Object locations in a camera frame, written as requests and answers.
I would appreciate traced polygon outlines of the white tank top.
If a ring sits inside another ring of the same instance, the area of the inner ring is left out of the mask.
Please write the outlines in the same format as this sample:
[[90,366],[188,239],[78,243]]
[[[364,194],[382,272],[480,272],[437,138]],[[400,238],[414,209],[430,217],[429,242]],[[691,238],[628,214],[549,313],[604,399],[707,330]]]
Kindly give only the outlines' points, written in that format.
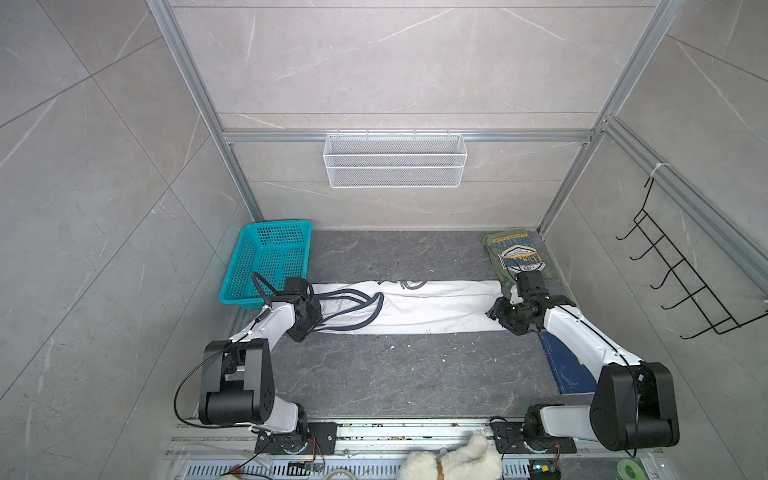
[[501,331],[486,312],[502,296],[497,281],[364,281],[316,284],[316,294],[356,290],[383,295],[383,306],[367,326],[352,335],[428,335]]

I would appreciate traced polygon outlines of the green tank top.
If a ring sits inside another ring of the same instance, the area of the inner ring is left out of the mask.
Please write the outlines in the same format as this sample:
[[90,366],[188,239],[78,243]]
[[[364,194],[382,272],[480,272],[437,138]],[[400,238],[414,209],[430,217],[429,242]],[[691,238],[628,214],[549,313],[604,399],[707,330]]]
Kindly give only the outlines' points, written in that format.
[[483,245],[501,282],[514,283],[518,273],[546,268],[542,256],[533,246],[531,235],[525,229],[486,234]]

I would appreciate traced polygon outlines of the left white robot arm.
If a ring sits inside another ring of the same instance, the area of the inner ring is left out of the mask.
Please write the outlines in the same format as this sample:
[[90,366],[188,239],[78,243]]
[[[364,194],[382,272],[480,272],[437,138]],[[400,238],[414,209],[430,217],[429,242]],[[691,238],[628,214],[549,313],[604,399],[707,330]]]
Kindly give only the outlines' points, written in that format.
[[287,453],[311,442],[304,408],[277,394],[271,352],[285,335],[301,342],[322,320],[311,284],[290,277],[269,296],[271,285],[252,275],[264,305],[239,333],[210,342],[200,365],[198,420],[205,427],[249,426]]

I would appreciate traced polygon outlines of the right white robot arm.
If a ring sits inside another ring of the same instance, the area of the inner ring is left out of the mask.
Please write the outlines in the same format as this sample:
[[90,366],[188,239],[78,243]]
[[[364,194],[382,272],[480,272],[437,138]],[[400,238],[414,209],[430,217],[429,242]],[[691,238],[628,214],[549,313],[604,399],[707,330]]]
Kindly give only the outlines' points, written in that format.
[[487,316],[517,336],[553,335],[596,381],[588,406],[530,407],[521,427],[525,441],[578,438],[596,441],[609,451],[626,452],[679,443],[673,376],[666,366],[624,349],[569,298],[550,294],[541,272],[518,273],[517,291],[518,303],[500,297]]

